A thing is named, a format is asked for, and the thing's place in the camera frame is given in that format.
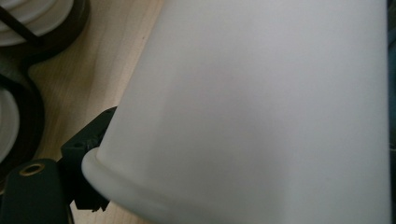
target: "black plastic bracket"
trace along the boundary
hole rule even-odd
[[[115,111],[116,107],[113,107],[101,113],[62,146],[63,157],[58,163],[67,190],[66,199],[69,202],[74,200],[77,209],[97,211],[102,208],[105,211],[108,205],[108,200],[97,193],[83,176],[81,163],[88,151],[100,146]]]

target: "black plastic part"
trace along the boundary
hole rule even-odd
[[[116,107],[113,107],[101,113],[62,146],[63,157],[59,166],[67,189],[66,199],[69,203],[74,200],[77,209],[97,211],[102,208],[105,211],[108,205],[108,200],[84,178],[81,163],[89,150],[100,146],[115,111]]]
[[[0,224],[15,223],[73,223],[55,161],[30,161],[7,177]]]
[[[0,87],[9,90],[18,106],[20,130],[10,153],[0,164],[0,189],[7,174],[33,158],[44,130],[44,104],[28,69],[66,49],[82,32],[90,14],[89,0],[74,0],[65,21],[40,36],[40,45],[31,42],[0,47]]]

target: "white plastic part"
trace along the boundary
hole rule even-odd
[[[0,6],[35,35],[47,34],[62,24],[73,3],[73,0],[0,0]],[[16,45],[24,41],[17,33],[0,22],[0,47]]]
[[[0,162],[14,146],[20,128],[20,115],[12,94],[0,88]]]
[[[154,223],[389,224],[385,1],[167,0],[92,185]]]

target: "wooden surface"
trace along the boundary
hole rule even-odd
[[[89,24],[76,42],[30,69],[46,107],[37,158],[59,159],[60,147],[100,112],[117,105],[161,10],[162,0],[91,0]],[[115,204],[78,211],[77,224],[148,222]]]

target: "white plastic container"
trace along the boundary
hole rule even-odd
[[[389,224],[385,1],[167,0],[83,172],[154,223]]]

